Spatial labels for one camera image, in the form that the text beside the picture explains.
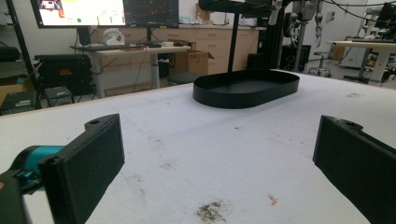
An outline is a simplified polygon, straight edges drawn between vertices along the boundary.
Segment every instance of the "computer monitor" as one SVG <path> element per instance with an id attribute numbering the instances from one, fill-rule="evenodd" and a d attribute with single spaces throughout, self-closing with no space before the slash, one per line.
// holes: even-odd
<path id="1" fill-rule="evenodd" d="M 124 26 L 122 0 L 31 0 L 38 28 Z"/>
<path id="2" fill-rule="evenodd" d="M 385 3 L 384 6 L 382 6 L 382 10 L 377 18 L 378 21 L 375 23 L 374 27 L 379 29 L 388 29 L 388 23 L 384 21 L 395 20 L 395 17 L 396 6 L 392 5 L 391 3 Z"/>
<path id="3" fill-rule="evenodd" d="M 127 25 L 178 28 L 178 0 L 124 0 Z"/>

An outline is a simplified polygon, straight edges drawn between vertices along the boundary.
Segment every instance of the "desk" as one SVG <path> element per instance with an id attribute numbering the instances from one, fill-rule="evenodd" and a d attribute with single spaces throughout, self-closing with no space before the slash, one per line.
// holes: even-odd
<path id="1" fill-rule="evenodd" d="M 327 43 L 337 46 L 373 49 L 373 52 L 378 52 L 373 75 L 369 81 L 369 85 L 375 86 L 380 86 L 382 83 L 381 79 L 384 75 L 385 67 L 388 64 L 389 55 L 391 53 L 396 53 L 396 44 L 352 41 L 328 41 Z"/>
<path id="2" fill-rule="evenodd" d="M 298 76 L 296 93 L 248 109 L 201 105 L 186 84 L 0 117 L 0 172 L 26 147 L 66 145 L 120 113 L 125 164 L 88 223 L 198 224 L 213 203 L 227 223 L 368 223 L 312 162 L 320 116 L 396 147 L 396 91 Z M 25 201 L 34 223 L 51 223 L 45 192 Z"/>
<path id="3" fill-rule="evenodd" d="M 160 73 L 158 69 L 158 54 L 159 53 L 174 53 L 190 49 L 190 47 L 162 47 L 157 49 L 142 49 L 142 50 L 103 50 L 103 51 L 87 51 L 92 62 L 93 80 L 96 84 L 96 90 L 99 98 L 105 97 L 105 86 L 102 76 L 103 65 L 101 58 L 116 58 L 116 57 L 129 57 L 136 55 L 149 55 L 151 60 L 151 79 L 154 89 L 160 88 Z"/>

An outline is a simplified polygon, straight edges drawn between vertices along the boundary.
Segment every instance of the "white wall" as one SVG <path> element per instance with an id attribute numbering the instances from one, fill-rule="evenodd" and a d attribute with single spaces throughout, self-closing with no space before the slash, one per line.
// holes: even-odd
<path id="1" fill-rule="evenodd" d="M 345 4 L 365 4 L 367 0 L 336 0 L 337 3 Z M 369 4 L 385 2 L 384 0 L 368 0 Z M 25 42 L 29 50 L 31 58 L 34 58 L 37 54 L 64 54 L 73 53 L 73 50 L 69 46 L 74 45 L 76 41 L 76 29 L 38 29 L 35 23 L 35 17 L 32 10 L 32 6 L 29 0 L 14 0 L 14 5 L 17 10 L 17 14 L 20 20 Z M 195 4 L 198 0 L 179 0 L 179 11 L 180 15 L 189 16 L 195 18 Z M 5 0 L 0 0 L 0 7 L 5 5 Z M 328 11 L 335 11 L 335 20 L 326 22 L 325 18 Z M 349 7 L 349 11 L 363 15 L 364 7 Z M 322 13 L 324 19 L 322 22 L 322 44 L 319 48 L 316 48 L 316 37 L 315 27 L 316 23 L 314 20 L 308 23 L 306 26 L 304 44 L 312 45 L 310 59 L 317 58 L 313 56 L 314 51 L 329 51 L 330 45 L 326 44 L 329 40 L 344 40 L 347 35 L 356 35 L 359 30 L 361 19 L 355 18 L 344 11 L 339 9 L 337 6 L 323 3 Z M 230 22 L 233 22 L 233 14 L 227 14 Z M 224 22 L 224 13 L 212 13 L 211 19 L 214 23 Z M 8 39 L 10 42 L 15 41 L 12 38 L 12 29 L 0 27 L 0 40 Z"/>

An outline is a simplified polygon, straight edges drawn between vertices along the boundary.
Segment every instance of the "black oval tray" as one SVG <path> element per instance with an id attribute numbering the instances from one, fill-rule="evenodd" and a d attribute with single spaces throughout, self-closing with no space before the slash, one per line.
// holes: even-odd
<path id="1" fill-rule="evenodd" d="M 297 92 L 299 81 L 299 77 L 282 71 L 243 70 L 198 77 L 192 95 L 203 105 L 249 108 Z"/>

